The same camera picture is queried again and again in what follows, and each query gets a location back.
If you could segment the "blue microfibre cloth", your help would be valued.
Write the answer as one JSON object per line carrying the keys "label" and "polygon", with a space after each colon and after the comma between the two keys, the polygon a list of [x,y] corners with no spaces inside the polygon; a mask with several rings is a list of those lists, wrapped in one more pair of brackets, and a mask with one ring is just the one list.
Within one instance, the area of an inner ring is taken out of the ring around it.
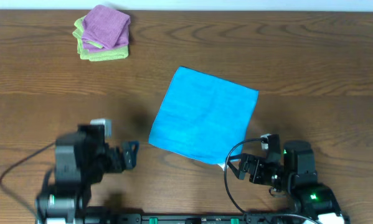
{"label": "blue microfibre cloth", "polygon": [[186,67],[169,85],[149,134],[152,146],[211,165],[238,154],[257,90]]}

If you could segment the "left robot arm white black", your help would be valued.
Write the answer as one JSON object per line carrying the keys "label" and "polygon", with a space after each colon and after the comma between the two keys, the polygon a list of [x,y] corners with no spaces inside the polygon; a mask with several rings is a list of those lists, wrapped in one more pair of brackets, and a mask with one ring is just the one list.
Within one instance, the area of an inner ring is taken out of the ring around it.
{"label": "left robot arm white black", "polygon": [[138,141],[110,147],[102,124],[80,124],[74,133],[55,141],[55,167],[44,177],[35,200],[36,223],[117,223],[105,207],[91,207],[91,186],[105,174],[136,167]]}

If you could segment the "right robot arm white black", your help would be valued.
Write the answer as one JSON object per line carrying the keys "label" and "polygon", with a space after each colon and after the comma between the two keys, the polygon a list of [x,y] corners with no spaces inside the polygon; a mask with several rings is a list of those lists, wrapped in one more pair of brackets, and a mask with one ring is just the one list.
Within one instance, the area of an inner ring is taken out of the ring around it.
{"label": "right robot arm white black", "polygon": [[281,144],[277,134],[259,138],[265,157],[229,152],[225,169],[253,184],[269,186],[272,197],[286,197],[289,207],[280,212],[242,211],[245,223],[339,223],[348,224],[333,191],[318,181],[314,152],[306,141]]}

